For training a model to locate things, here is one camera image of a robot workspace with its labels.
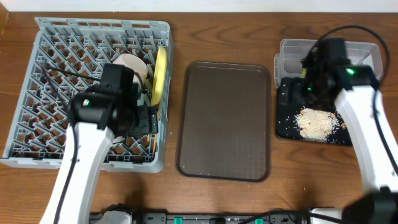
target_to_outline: white wall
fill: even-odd
[[[398,12],[398,0],[0,0],[8,11]]]

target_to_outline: transparent bin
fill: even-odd
[[[301,59],[316,40],[284,39],[280,42],[280,53],[274,59],[274,79],[278,88],[284,77],[302,77]],[[377,79],[383,76],[380,50],[377,44],[346,41],[348,58],[354,65],[369,65]]]
[[[167,51],[167,69],[159,103],[159,132],[129,137],[111,146],[101,166],[107,171],[159,172],[164,168],[167,137],[167,105],[173,74],[174,41],[170,26],[162,21],[113,19],[35,18],[36,35],[29,65],[0,162],[11,167],[59,169],[68,126],[67,112],[60,98],[70,100],[95,84],[82,78],[49,70],[58,95],[54,97],[42,78],[40,65],[70,70],[101,78],[105,63],[121,54],[133,54],[147,65],[144,81],[148,93],[139,105],[150,105],[156,56],[159,47]]]

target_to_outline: wooden tabletop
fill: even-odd
[[[387,42],[391,67],[382,88],[387,118],[398,139],[398,14],[336,13],[22,13],[12,12],[0,41],[0,153],[5,146],[33,42],[34,17],[82,17],[166,21],[175,40],[169,99],[165,168],[157,174],[101,172],[91,211],[126,203],[142,211],[170,213],[259,213],[273,208],[342,207],[361,195],[352,147],[278,139],[272,121],[272,170],[251,184],[184,177],[175,168],[185,69],[197,60],[263,65],[273,74],[282,39],[316,39],[326,31],[357,24]],[[347,40],[376,42],[357,30]],[[275,105],[272,84],[272,104]],[[56,170],[14,169],[0,164],[0,223],[37,223],[47,206]]]

